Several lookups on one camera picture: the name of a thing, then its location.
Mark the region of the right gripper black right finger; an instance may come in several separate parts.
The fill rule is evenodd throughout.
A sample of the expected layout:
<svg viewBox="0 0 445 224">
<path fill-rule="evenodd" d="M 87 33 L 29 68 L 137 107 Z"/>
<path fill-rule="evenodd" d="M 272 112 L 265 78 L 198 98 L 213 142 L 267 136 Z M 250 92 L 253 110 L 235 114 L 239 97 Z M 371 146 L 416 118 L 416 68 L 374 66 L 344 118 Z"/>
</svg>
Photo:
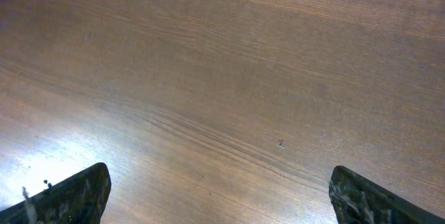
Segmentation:
<svg viewBox="0 0 445 224">
<path fill-rule="evenodd" d="M 345 166 L 336 166 L 330 202 L 341 224 L 444 224 L 444 219 L 404 200 Z"/>
</svg>

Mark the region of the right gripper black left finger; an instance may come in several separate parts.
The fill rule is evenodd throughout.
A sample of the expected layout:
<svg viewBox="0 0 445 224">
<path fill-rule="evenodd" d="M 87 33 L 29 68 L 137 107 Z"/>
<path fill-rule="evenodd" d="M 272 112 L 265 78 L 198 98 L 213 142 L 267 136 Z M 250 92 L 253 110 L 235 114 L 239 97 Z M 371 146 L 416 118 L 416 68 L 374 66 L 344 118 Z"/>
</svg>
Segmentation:
<svg viewBox="0 0 445 224">
<path fill-rule="evenodd" d="M 1 211 L 1 224 L 100 224 L 111 192 L 105 163 L 96 163 Z"/>
</svg>

